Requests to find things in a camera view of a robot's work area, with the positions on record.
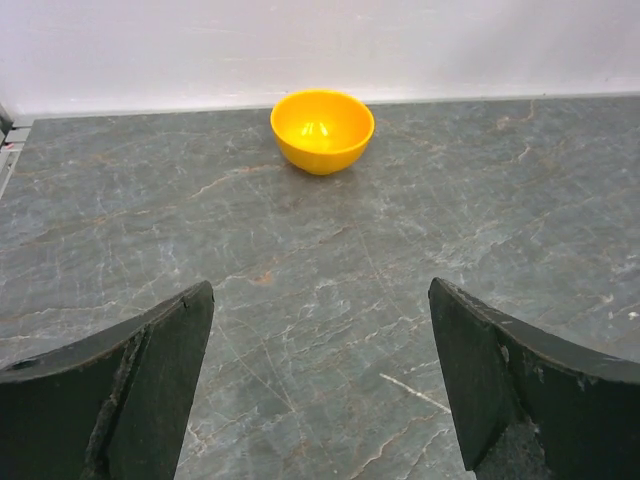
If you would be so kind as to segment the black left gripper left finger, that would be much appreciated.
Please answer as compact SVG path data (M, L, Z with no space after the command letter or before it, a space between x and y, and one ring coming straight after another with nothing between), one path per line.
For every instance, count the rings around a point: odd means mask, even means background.
M2 478L174 478L213 314L202 281L2 368Z

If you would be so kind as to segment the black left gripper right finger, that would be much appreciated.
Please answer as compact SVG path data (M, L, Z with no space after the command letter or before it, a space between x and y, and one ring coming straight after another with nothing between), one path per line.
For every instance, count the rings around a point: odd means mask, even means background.
M464 467L478 479L636 479L639 365L433 279L432 326Z

